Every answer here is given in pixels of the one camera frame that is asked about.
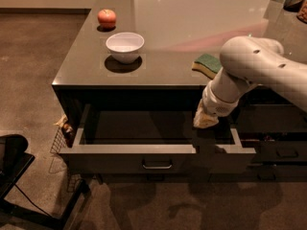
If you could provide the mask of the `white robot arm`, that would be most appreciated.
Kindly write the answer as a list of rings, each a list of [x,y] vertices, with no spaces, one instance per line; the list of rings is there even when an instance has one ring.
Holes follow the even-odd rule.
[[[274,39],[229,39],[220,52],[221,69],[202,91],[194,127],[216,125],[220,117],[233,111],[243,95],[259,84],[307,111],[307,65],[283,54],[283,46]]]

